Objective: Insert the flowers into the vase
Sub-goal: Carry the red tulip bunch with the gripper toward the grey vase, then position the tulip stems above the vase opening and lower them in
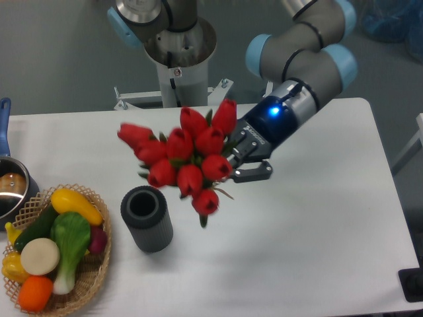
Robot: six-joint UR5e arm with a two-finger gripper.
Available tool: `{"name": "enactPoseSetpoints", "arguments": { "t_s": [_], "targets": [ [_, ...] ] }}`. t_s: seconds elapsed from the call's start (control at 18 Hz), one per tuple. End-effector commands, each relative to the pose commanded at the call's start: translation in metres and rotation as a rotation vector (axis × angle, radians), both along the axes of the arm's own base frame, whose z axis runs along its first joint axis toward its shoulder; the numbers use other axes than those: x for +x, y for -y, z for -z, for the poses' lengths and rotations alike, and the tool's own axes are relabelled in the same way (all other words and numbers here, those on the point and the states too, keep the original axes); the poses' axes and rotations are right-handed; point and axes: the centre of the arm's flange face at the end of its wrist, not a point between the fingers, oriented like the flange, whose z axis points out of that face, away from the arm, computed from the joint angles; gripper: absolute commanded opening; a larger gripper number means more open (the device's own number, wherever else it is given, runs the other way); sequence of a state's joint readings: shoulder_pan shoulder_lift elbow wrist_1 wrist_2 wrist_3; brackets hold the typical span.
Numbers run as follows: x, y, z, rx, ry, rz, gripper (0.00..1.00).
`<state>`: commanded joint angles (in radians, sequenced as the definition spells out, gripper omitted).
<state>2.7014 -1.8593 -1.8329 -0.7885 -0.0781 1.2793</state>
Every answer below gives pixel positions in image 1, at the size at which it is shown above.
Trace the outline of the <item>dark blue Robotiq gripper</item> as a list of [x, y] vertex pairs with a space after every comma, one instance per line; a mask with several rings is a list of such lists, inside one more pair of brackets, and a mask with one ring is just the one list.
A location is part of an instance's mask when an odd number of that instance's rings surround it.
[[[230, 164], [242, 165], [268, 159], [306, 122], [306, 88], [298, 81], [286, 81], [238, 119], [230, 142], [235, 143]], [[236, 184], [270, 179], [273, 168], [267, 160], [257, 167], [234, 169]]]

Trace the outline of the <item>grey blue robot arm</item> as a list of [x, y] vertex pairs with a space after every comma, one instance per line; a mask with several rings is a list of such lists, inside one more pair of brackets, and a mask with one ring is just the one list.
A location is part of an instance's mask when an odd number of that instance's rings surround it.
[[[293, 26], [249, 44], [247, 69], [274, 90], [237, 123], [229, 152], [236, 182], [269, 179], [272, 152], [356, 78], [357, 62], [341, 41], [356, 25], [347, 1], [285, 1]], [[195, 1], [117, 1], [107, 12], [123, 42], [141, 46], [156, 65], [166, 108], [204, 106], [208, 62], [217, 38]]]

